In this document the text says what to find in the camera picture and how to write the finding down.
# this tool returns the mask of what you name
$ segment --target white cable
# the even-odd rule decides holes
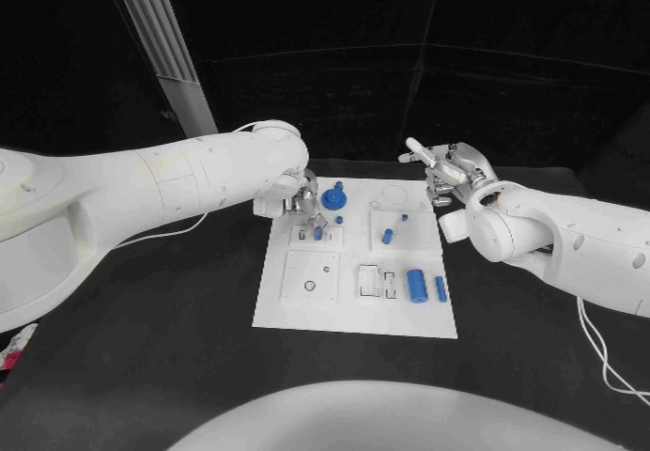
[[[200,219],[196,221],[196,224],[186,228],[184,230],[179,230],[177,232],[169,232],[169,233],[160,233],[158,235],[148,235],[147,237],[137,238],[135,240],[127,241],[122,244],[118,244],[114,249],[120,249],[121,247],[125,247],[128,244],[133,244],[134,242],[138,242],[141,240],[148,240],[150,238],[161,238],[161,237],[170,237],[171,235],[180,235],[182,233],[190,232],[196,229],[196,226],[200,224],[200,222],[206,219],[207,213],[203,214]]]
[[[602,335],[600,334],[600,331],[597,330],[597,328],[594,326],[592,321],[589,320],[589,317],[587,316],[585,303],[584,303],[582,298],[579,298],[579,297],[576,298],[576,306],[578,306],[579,324],[582,325],[582,330],[585,331],[587,338],[589,339],[589,342],[592,343],[595,353],[598,354],[598,357],[600,357],[600,359],[602,361],[602,380],[605,381],[607,386],[618,393],[623,393],[625,395],[636,395],[638,397],[638,399],[650,406],[650,401],[646,398],[647,396],[650,396],[650,392],[638,391],[633,387],[633,385],[630,385],[627,380],[623,379],[623,377],[618,375],[617,371],[612,369],[612,367],[611,367],[611,365],[608,363],[610,354],[608,354],[608,351],[607,351],[605,340],[602,338]],[[594,330],[595,336],[598,337],[600,344],[602,346],[602,351],[600,350],[600,348],[598,348],[598,346],[597,346],[597,344],[594,342],[592,336],[589,334],[589,331],[587,330],[585,320],[587,320],[587,323],[589,324],[589,326],[591,326],[591,328]],[[610,384],[610,381],[608,381],[608,378],[607,378],[607,371],[608,370],[617,376],[618,380],[623,382],[623,384],[627,386],[627,388],[630,390],[621,390],[620,388],[615,388]]]
[[[244,129],[246,129],[248,127],[251,127],[252,125],[256,125],[259,123],[259,121],[251,122],[246,125],[242,125],[236,130],[232,131],[232,133],[235,132],[241,132]],[[135,240],[127,241],[122,244],[118,244],[114,249],[120,249],[121,247],[125,247],[128,244],[133,244],[134,242],[143,241],[143,240],[148,240],[150,238],[161,238],[161,237],[170,237],[171,235],[180,235],[182,233],[190,232],[192,230],[196,229],[196,226],[200,224],[200,222],[206,219],[207,213],[203,214],[203,216],[200,217],[200,219],[196,221],[196,224],[190,227],[186,228],[184,230],[180,230],[177,232],[169,232],[169,233],[160,233],[157,235],[148,235],[147,237],[141,237]]]

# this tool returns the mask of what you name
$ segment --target red object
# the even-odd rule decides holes
[[[14,352],[10,352],[7,354],[7,358],[4,359],[4,364],[0,369],[11,369],[13,368],[13,366],[16,365],[16,362],[17,362],[17,358],[20,357],[22,353],[23,353],[22,350],[16,350]]]

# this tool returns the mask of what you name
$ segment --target small hole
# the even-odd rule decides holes
[[[582,247],[584,243],[585,243],[585,236],[581,235],[572,242],[572,250],[576,251]]]
[[[633,268],[637,270],[646,263],[646,254],[637,254],[633,260]]]

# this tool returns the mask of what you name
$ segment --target black backdrop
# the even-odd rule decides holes
[[[282,118],[316,158],[412,135],[578,170],[649,97],[643,1],[173,5],[220,130]]]

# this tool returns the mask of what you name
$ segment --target blue object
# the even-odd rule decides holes
[[[444,303],[447,301],[447,292],[444,291],[444,280],[442,277],[437,277],[437,298]]]
[[[409,270],[406,272],[406,279],[409,280],[411,302],[425,303],[429,300],[429,296],[427,295],[422,270]]]
[[[323,193],[321,202],[329,210],[340,210],[346,206],[347,196],[343,192],[343,182],[337,181],[334,188]]]
[[[388,229],[383,231],[382,242],[383,242],[385,244],[391,244],[391,239],[392,239],[392,230],[388,228]]]

